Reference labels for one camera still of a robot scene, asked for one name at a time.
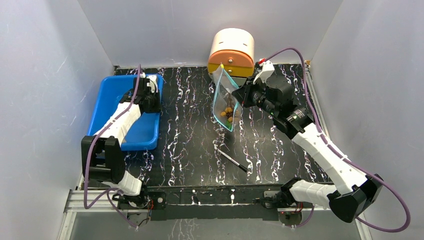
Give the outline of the brown longan bunch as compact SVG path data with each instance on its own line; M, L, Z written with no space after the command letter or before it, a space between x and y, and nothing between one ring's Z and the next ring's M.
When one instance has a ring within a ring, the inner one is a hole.
M223 123L227 121L235 123L240 119L241 111L237 105L237 101L234 100L230 93L226 93L223 97L224 106L220 108L219 116L222 118Z

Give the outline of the clear zip top bag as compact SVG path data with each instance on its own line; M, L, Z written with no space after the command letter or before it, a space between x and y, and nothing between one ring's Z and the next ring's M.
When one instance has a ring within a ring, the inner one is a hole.
M215 120L226 130L232 132L241 118L241 105L232 95L239 88L227 73L223 64L212 72L215 84L212 114Z

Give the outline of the blue plastic bin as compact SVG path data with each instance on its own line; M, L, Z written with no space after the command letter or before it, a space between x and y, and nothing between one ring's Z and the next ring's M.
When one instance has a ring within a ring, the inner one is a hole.
M99 131L115 113L124 93L133 87L135 77L136 75L108 76L101 81L87 131L88 136ZM160 113L143 113L129 129L121 149L123 151L155 149L159 136L160 116Z

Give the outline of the green chili pepper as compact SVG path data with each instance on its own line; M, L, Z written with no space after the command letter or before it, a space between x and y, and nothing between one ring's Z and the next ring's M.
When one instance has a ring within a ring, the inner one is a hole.
M227 121L227 122L225 123L225 126L226 126L226 128L227 128L229 131L233 131L233 129L234 129L234 123L233 123L233 122L229 122L229 121Z

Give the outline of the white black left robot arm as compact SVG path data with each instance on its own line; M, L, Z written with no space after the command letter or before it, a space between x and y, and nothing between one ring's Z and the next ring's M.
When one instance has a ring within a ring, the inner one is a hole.
M81 140L84 207L89 181L116 192L117 202L145 208L151 201L145 183L126 170L125 152L149 151L159 138L164 79L158 74L105 78L100 85L88 134Z

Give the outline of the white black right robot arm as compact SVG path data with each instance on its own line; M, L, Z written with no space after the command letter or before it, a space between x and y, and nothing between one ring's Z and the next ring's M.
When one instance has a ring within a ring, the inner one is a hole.
M378 175L359 171L330 150L307 108L295 104L289 83L278 79L270 84L253 83L248 77L231 94L242 107L258 107L268 113L274 126L306 151L332 181L320 184L294 177L272 197L271 204L279 208L308 202L329 208L340 220L351 223L375 201L382 188Z

